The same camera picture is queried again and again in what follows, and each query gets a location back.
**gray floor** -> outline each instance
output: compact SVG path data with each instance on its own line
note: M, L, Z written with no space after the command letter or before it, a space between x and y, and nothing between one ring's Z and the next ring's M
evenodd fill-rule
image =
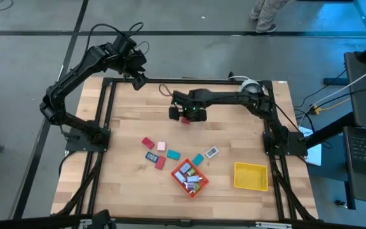
M0 30L72 31L81 7L81 1L75 0L14 2L0 12ZM253 5L251 0L96 0L88 3L81 30L100 22L127 30L143 21L145 31L254 31L255 25L248 21ZM278 13L275 22L279 31L366 31L353 3L295 1ZM90 44L113 40L94 36ZM135 36L134 40L151 44L145 65L148 77L223 79L234 71L257 80L287 80L295 105L321 88L324 77L342 72L344 52L366 48L366 38L352 37ZM0 144L6 147L0 153L0 219L9 217L43 119L38 105L46 87L57 79L69 41L70 36L0 36ZM78 37L71 67L80 60L85 42L85 37ZM105 75L118 76L113 71ZM310 101L338 88L326 88ZM66 100L71 113L80 91L78 88ZM350 110L347 102L313 117L315 127ZM52 127L24 217L50 213L64 146L58 128ZM355 211L333 204L335 199L345 199L341 182L311 177L311 183L321 219L366 226L366 202L357 201Z

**red block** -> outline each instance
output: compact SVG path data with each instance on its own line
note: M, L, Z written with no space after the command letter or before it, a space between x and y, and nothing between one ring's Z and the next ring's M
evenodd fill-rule
M149 149L152 149L155 144L147 137L143 138L142 143L148 147Z
M189 120L185 117L182 117L182 123L188 124L188 125L190 124Z
M158 161L156 162L155 168L163 169L166 158L164 156L159 156Z

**person's leg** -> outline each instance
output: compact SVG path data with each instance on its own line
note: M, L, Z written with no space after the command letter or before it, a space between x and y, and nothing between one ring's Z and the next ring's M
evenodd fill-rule
M276 25L273 25L273 19L276 12L282 9L288 0L266 0L259 14L257 32L273 32Z
M266 0L257 0L257 4L254 6L254 8L251 11L251 14L249 15L249 19L251 20L257 20L259 17L259 14L261 13L262 7L264 6Z

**yellow tray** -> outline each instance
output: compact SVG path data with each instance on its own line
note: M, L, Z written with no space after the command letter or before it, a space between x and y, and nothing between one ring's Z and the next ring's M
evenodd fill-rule
M267 191L268 168L263 165L235 162L234 187Z

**wooden tabletop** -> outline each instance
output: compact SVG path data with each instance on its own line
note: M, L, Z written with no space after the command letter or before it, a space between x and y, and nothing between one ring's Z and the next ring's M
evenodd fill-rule
M85 81L77 116L93 120L102 78ZM169 84L170 90L187 93L195 88L214 92L236 91L237 85ZM286 81L273 82L276 103L295 122L295 115ZM180 219L278 219L269 159L264 154L261 133L263 121L243 106L214 105L207 108L207 121L183 124L169 120L171 97L158 91L158 84L147 83L138 92L130 83L117 83L110 128L111 140L104 155L94 211L108 209L112 217L180 218ZM107 107L108 97L104 101ZM280 113L283 125L294 127ZM181 153L179 161L166 159L163 170L145 159L148 149L142 138L165 141L167 149ZM199 170L210 180L208 186L190 199L170 175L185 158L204 154L212 146L219 153L205 160ZM164 152L152 153L165 156ZM80 185L86 152L70 156L62 167L51 212L58 212ZM268 191L234 187L234 163L245 162L268 166ZM306 164L295 156L287 156L292 189L303 206L317 217ZM83 212L90 192L87 191ZM282 190L285 216L288 217L286 195Z

